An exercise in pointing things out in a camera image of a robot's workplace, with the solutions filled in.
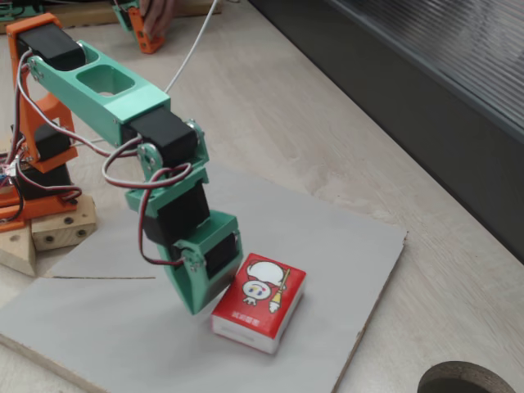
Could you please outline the person's bare hand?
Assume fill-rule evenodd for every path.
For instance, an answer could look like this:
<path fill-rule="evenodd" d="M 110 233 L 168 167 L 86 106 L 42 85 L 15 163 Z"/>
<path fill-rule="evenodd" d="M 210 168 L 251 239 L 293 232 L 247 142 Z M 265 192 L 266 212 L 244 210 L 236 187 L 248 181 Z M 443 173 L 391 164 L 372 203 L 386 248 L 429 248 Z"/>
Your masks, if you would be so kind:
<path fill-rule="evenodd" d="M 145 33 L 151 38 L 163 35 L 174 18 L 177 5 L 177 0 L 140 0 Z"/>

